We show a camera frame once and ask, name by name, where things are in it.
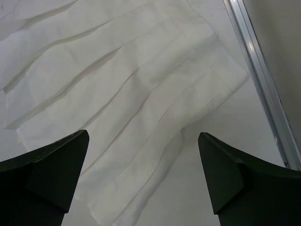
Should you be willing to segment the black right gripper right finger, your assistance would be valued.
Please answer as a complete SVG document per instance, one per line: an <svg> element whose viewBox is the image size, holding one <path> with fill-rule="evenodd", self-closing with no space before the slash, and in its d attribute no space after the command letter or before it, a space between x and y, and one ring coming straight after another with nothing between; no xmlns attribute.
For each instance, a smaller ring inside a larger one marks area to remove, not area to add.
<svg viewBox="0 0 301 226"><path fill-rule="evenodd" d="M213 212L222 226L299 226L301 173L238 150L209 133L198 138Z"/></svg>

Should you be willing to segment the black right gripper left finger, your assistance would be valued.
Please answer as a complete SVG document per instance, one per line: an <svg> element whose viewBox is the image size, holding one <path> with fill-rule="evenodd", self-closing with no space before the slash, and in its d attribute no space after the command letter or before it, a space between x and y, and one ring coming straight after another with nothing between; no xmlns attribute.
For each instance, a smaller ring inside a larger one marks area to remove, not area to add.
<svg viewBox="0 0 301 226"><path fill-rule="evenodd" d="M0 224L59 226L69 212L87 154L89 134L79 130L0 163Z"/></svg>

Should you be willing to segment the white pleated skirt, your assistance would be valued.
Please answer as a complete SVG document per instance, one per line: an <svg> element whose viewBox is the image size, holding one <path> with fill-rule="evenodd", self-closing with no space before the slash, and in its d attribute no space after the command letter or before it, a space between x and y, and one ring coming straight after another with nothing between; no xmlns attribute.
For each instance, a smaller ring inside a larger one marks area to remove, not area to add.
<svg viewBox="0 0 301 226"><path fill-rule="evenodd" d="M98 226L133 226L183 129L248 77L221 0L3 0L3 126L28 150L80 129L75 197Z"/></svg>

